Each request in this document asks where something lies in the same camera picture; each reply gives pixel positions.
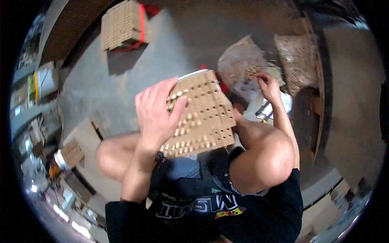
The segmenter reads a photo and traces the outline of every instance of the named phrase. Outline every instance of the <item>hand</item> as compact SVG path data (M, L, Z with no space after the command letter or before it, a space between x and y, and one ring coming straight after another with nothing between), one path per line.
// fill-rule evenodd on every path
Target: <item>hand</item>
M280 87L275 77L265 72L258 73L256 77L263 97L267 99L270 104L274 105L282 102Z
M166 100L178 78L167 79L151 86L135 96L138 122L141 131L140 143L149 150L158 151L174 134L185 109L187 97L177 99L169 114Z

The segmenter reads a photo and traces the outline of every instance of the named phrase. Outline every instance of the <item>graphic logo on shirt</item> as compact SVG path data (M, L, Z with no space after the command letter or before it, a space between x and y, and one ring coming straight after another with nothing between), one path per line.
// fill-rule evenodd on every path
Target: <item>graphic logo on shirt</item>
M218 219L218 218L221 218L224 216L236 216L236 215L243 213L244 211L246 211L246 208L240 206L232 211L223 211L223 212L216 213L215 219Z
M246 208L242 210L238 207L234 195L215 195L207 198L198 198L193 203L186 206L174 205L171 202L163 201L161 211L157 212L155 216L165 219L178 219L192 210L199 213L223 211L226 215L239 215L246 210Z

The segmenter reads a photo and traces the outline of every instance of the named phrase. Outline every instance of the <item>gray floor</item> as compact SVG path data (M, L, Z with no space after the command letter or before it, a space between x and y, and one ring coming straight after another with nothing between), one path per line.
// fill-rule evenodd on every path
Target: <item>gray floor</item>
M105 138L138 130L133 99L156 82L197 71L202 63L217 68L217 60L230 45L248 34L265 51L267 59L277 60L273 36L293 34L299 14L283 4L252 2L245 5L216 1L183 3L163 9L150 20L151 42L147 48L128 53L106 53L100 47L100 25L89 29L82 45L67 61L63 71L58 105L63 135L85 117L96 121ZM297 108L297 117L306 109ZM306 146L309 132L298 130L300 146ZM306 188L333 169L328 161L313 167L301 162L301 186Z

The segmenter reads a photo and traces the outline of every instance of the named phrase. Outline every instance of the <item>cardboard sheet with holes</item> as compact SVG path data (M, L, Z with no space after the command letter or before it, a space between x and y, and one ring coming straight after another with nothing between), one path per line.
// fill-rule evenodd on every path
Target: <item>cardboard sheet with holes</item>
M201 70L179 78L166 108L172 111L177 98L188 97L174 135L161 147L166 158L198 154L234 143L236 125L231 102L220 90L213 70Z

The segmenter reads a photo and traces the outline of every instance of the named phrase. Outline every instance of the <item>black t-shirt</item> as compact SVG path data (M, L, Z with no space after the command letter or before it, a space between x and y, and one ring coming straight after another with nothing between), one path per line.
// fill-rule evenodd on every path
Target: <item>black t-shirt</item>
M108 238L114 242L294 242L301 230L300 172L293 169L266 195L200 193L201 180L178 179L147 210L119 201L105 206Z

